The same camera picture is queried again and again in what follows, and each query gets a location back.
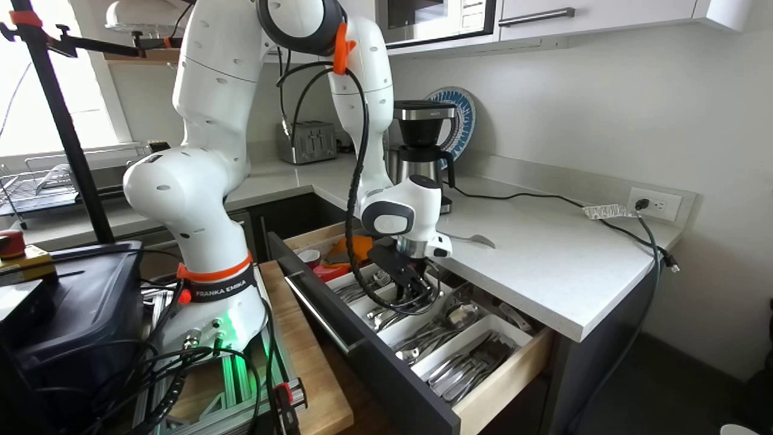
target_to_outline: kitchen cabinet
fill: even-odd
[[[606,370],[625,352],[654,292],[654,274],[646,274],[581,343],[524,316],[530,334],[524,334],[521,345],[463,402],[448,407],[422,383],[417,364],[408,367],[393,355],[389,338],[400,323],[372,332],[362,310],[338,297],[335,287],[346,277],[321,283],[294,253],[323,251],[341,235],[342,225],[292,239],[271,235],[271,251],[284,274],[286,290],[307,306],[318,334],[338,348],[399,433],[480,433],[501,408],[507,408],[507,433],[564,433]]]
[[[693,19],[740,29],[750,2],[753,0],[501,0],[500,42]]]
[[[248,250],[259,262],[267,259],[267,232],[294,236],[342,219],[342,210],[312,193],[253,205],[247,216],[251,228]]]
[[[480,433],[515,397],[518,397],[544,370],[547,360],[551,329],[517,329],[498,314],[484,314],[469,329],[459,332],[443,345],[434,348],[412,367],[390,350],[400,334],[410,334],[420,322],[433,322],[433,306],[375,332],[365,323],[360,304],[346,304],[330,287],[321,283],[296,256],[296,250],[318,250],[342,236],[342,225],[321,228],[282,242],[271,235],[271,251],[284,271],[284,280],[307,306],[312,320],[332,338],[347,364],[360,375],[362,385],[376,397],[379,407],[390,415],[399,433]],[[512,340],[515,348],[488,378],[472,387],[460,402],[446,403],[422,378],[434,373],[443,357],[469,350],[488,334]]]

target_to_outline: power outlet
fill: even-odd
[[[646,198],[649,205],[640,210],[641,216],[656,217],[656,219],[668,219],[674,222],[679,216],[680,196],[664,193],[664,190],[651,190],[651,188],[638,188],[632,187],[627,193],[627,207],[635,210],[635,203]]]

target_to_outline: electrical cable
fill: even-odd
[[[172,26],[169,38],[174,38],[174,36],[176,36],[179,24],[182,21],[182,18],[191,13],[191,7],[192,7],[192,4],[196,4],[196,2],[191,0],[191,2],[185,4],[185,10],[176,18],[176,21],[174,21],[174,26]]]
[[[174,262],[181,262],[181,256],[176,256],[176,253],[172,253],[172,251],[160,251],[160,250],[129,250],[129,247],[126,247],[126,250],[111,251],[111,253],[123,253],[123,251],[160,253],[160,256],[169,256],[169,259],[174,259]],[[167,304],[167,310],[160,314],[160,322],[157,322],[157,326],[149,332],[149,337],[146,337],[145,340],[140,340],[140,345],[145,345],[145,348],[151,350],[151,357],[145,360],[146,367],[143,370],[140,383],[146,383],[146,378],[149,378],[149,379],[157,379],[160,375],[164,378],[167,373],[174,375],[174,373],[172,373],[172,364],[164,367],[167,373],[164,373],[164,370],[151,373],[151,367],[155,367],[157,360],[167,360],[167,357],[174,357],[174,355],[181,355],[181,352],[160,355],[160,352],[149,345],[149,343],[155,343],[157,334],[160,334],[161,326],[167,323],[169,314],[172,314],[172,304]],[[137,370],[137,367],[143,367],[143,363],[132,364],[132,370],[115,373],[114,378],[109,378],[109,379],[97,390],[94,397],[98,399],[98,391],[114,387],[114,383],[117,383],[117,379],[123,379],[123,387],[128,387],[129,379],[134,378],[134,370]],[[160,415],[160,418],[164,418],[167,413],[169,413],[169,408],[167,408],[167,410],[164,410],[164,408],[157,408],[157,410],[155,410],[155,415]]]
[[[280,80],[284,77],[286,67],[284,67],[284,58],[282,58],[282,49],[274,49],[274,58],[280,64]],[[280,95],[280,116],[282,116],[282,132],[284,138],[289,138],[289,126],[286,126],[286,106],[284,106],[284,82],[278,84],[278,95]]]
[[[140,345],[140,348],[146,348],[146,350],[151,350],[151,352],[157,352],[149,343],[145,343],[145,340],[137,340],[137,338],[115,338],[115,340],[104,340],[104,343],[86,343],[86,345],[80,345],[80,348],[70,348],[70,350],[65,350],[65,352],[57,352],[57,355],[53,355],[53,357],[47,357],[47,360],[38,360],[36,363],[36,370],[38,367],[46,367],[46,364],[53,364],[53,363],[61,363],[61,360],[67,360],[67,357],[71,357],[71,355],[76,355],[76,352],[86,352],[86,350],[94,350],[94,348],[109,348],[109,345]]]
[[[155,329],[146,334],[146,343],[155,343],[155,338],[160,337],[160,332],[164,329],[164,323],[169,322],[172,312],[174,312],[174,303],[179,299],[182,290],[182,280],[176,280],[174,290],[172,290],[172,303],[164,306],[164,312],[160,314]]]
[[[196,367],[196,363],[199,363],[203,357],[219,357],[222,355],[237,355],[244,360],[247,370],[256,378],[256,367],[251,364],[251,360],[239,352],[239,350],[231,350],[231,348],[191,348],[191,350],[174,350],[174,352],[164,352],[164,355],[155,355],[151,360],[145,360],[146,363],[160,363],[160,360],[167,360],[167,357],[176,357],[174,363],[179,363],[179,367],[161,367],[157,373],[146,373],[145,379],[140,379],[140,390],[129,391],[126,399],[120,399],[115,407],[111,407],[104,415],[97,415],[97,420],[83,427],[83,433],[91,433],[91,431],[98,431],[104,422],[109,422],[117,410],[123,410],[128,403],[132,403],[143,391],[151,390],[157,383],[167,379],[167,378],[179,378],[179,375],[185,375]],[[172,403],[160,403],[161,407],[161,413],[155,413],[155,422],[160,422],[169,410],[172,410]]]
[[[261,297],[262,303],[262,312],[266,312],[266,329],[267,329],[267,355],[266,355],[266,399],[267,399],[267,407],[273,408],[273,385],[271,385],[271,364],[273,364],[273,355],[278,350],[278,343],[274,343],[274,329],[273,329],[273,314],[271,314],[271,304]],[[248,422],[248,435],[256,435],[259,433],[259,413],[261,413],[261,379],[259,379],[259,397],[256,397],[256,407],[253,407],[253,418]]]
[[[302,73],[302,71],[309,71],[309,67],[329,67],[329,66],[332,66],[332,64],[330,64],[330,60],[302,64],[302,66],[286,71],[274,84],[278,84],[278,87],[284,84],[286,77],[292,77],[292,74],[296,74],[296,73]]]
[[[6,118],[9,118],[9,112],[15,108],[15,101],[16,101],[16,97],[19,97],[19,89],[22,89],[22,84],[24,84],[24,80],[27,80],[27,73],[30,71],[30,64],[27,64],[27,67],[22,71],[22,74],[19,74],[19,80],[16,80],[16,84],[15,84],[15,89],[9,93],[9,100],[6,100],[6,103],[4,103],[4,114],[1,114],[1,123],[0,123],[0,135],[4,132],[4,126],[6,126]]]
[[[579,200],[571,200],[571,198],[564,198],[564,196],[556,196],[556,193],[507,193],[507,196],[488,196],[488,193],[469,193],[459,187],[452,187],[454,190],[459,190],[460,196],[465,198],[482,198],[482,200],[512,200],[512,198],[553,198],[553,200],[563,200],[563,203],[569,203],[575,207],[583,207]],[[609,385],[609,379],[619,373],[619,367],[623,364],[625,355],[631,352],[632,343],[638,340],[638,337],[641,334],[641,326],[645,326],[645,320],[651,310],[651,303],[654,303],[654,292],[660,287],[660,259],[670,268],[670,271],[679,271],[674,256],[661,250],[649,229],[649,225],[638,216],[635,217],[640,222],[640,228],[645,229],[646,239],[638,236],[635,232],[625,229],[625,228],[619,228],[619,225],[611,225],[609,219],[598,219],[604,228],[614,229],[614,232],[621,232],[631,239],[635,239],[638,244],[645,244],[649,247],[651,251],[651,290],[646,294],[646,303],[641,306],[641,314],[640,320],[635,322],[632,326],[632,334],[631,338],[625,340],[623,350],[614,357],[614,363],[609,364],[609,370],[604,373],[604,378],[597,383],[597,387],[591,390],[591,395],[581,402],[581,407],[576,408],[576,413],[571,415],[571,420],[567,422],[564,427],[564,435],[575,435],[587,415],[587,408],[591,407],[591,402],[598,397],[598,391],[604,390],[604,385]]]
[[[317,80],[321,80],[321,77],[329,74],[329,73],[330,73],[330,67],[317,73],[317,74],[304,84],[304,89],[298,93],[296,103],[294,103],[294,112],[292,112],[292,123],[289,123],[289,147],[294,147],[294,131],[296,131],[294,126],[296,126],[298,108],[302,108],[309,89],[313,87]]]
[[[346,219],[342,219],[347,264],[350,264],[350,271],[354,276],[354,283],[362,287],[362,292],[372,303],[376,303],[379,306],[385,306],[385,310],[406,312],[406,310],[412,310],[414,303],[425,299],[425,294],[410,297],[410,299],[402,299],[402,303],[385,303],[375,290],[368,290],[366,280],[362,277],[360,262],[354,256],[354,242],[353,242],[353,236],[354,236],[354,205],[358,205],[358,188],[360,188],[360,177],[362,177],[362,167],[365,167],[365,155],[366,155],[368,108],[366,108],[366,100],[365,100],[365,93],[362,93],[362,84],[360,84],[358,74],[353,71],[346,71],[346,74],[354,82],[358,95],[360,95],[360,106],[362,106],[360,152],[358,152],[358,160],[354,160],[354,174],[353,174],[350,187],[347,187]]]
[[[651,250],[651,268],[654,268],[654,276],[651,276],[651,290],[646,294],[646,303],[641,306],[641,314],[631,334],[631,338],[625,340],[623,350],[619,352],[619,357],[614,357],[614,363],[609,364],[609,370],[604,373],[604,378],[597,383],[597,387],[591,390],[591,395],[581,402],[581,407],[575,410],[571,420],[567,422],[564,427],[564,435],[575,435],[579,427],[581,427],[581,420],[587,415],[587,408],[591,407],[591,402],[602,395],[602,390],[609,385],[609,379],[619,373],[619,367],[623,364],[625,355],[631,352],[632,343],[638,340],[638,337],[641,334],[641,326],[645,326],[645,320],[649,314],[649,306],[654,303],[654,292],[660,287],[660,259],[656,259],[656,242],[654,242],[654,235],[649,229],[649,225],[641,219],[641,217],[635,217],[641,229],[646,232],[646,239],[649,239],[649,250]]]
[[[292,50],[286,49],[284,71],[292,66]]]
[[[482,198],[482,200],[553,198],[553,200],[569,203],[569,205],[575,205],[575,207],[583,207],[583,203],[571,200],[571,198],[564,198],[564,196],[557,196],[557,193],[517,190],[517,193],[504,193],[504,196],[490,196],[490,193],[469,193],[469,190],[463,190],[463,188],[459,188],[459,187],[448,187],[448,188],[459,190],[459,193],[465,196],[465,198]],[[614,229],[614,232],[621,232],[621,235],[631,236],[632,242],[638,242],[638,244],[641,244],[641,247],[649,247],[646,239],[638,236],[635,232],[631,232],[631,229],[625,229],[625,228],[619,228],[619,225],[614,225],[614,222],[609,222],[609,219],[598,219],[598,222],[602,222],[604,228]],[[667,267],[668,271],[674,271],[674,274],[679,271],[679,264],[676,264],[676,259],[674,259],[670,251],[667,251],[667,250],[660,247],[660,244],[654,244],[654,251],[661,256],[661,262],[664,262],[664,267]]]

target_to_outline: white countertop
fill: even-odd
[[[309,167],[267,165],[244,178],[226,198],[226,207],[239,210],[312,190],[342,207],[350,169],[350,158]],[[515,190],[475,178],[459,178],[459,187],[475,193]],[[567,203],[539,198],[495,203],[459,193],[452,198],[454,210],[440,219],[440,229],[452,235],[454,256],[440,264],[564,338],[590,337],[651,268],[651,256],[640,244],[587,219]],[[115,236],[160,228],[132,210],[109,210],[109,222]],[[676,228],[651,225],[651,229],[661,247],[670,247],[679,236]],[[495,250],[465,242],[470,235],[493,239]],[[27,239],[61,250],[94,242],[94,235],[83,217],[70,217],[33,225]]]

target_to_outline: cabinet door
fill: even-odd
[[[338,0],[347,18],[376,18],[376,0]]]
[[[695,0],[504,0],[500,38],[541,38],[684,21]]]

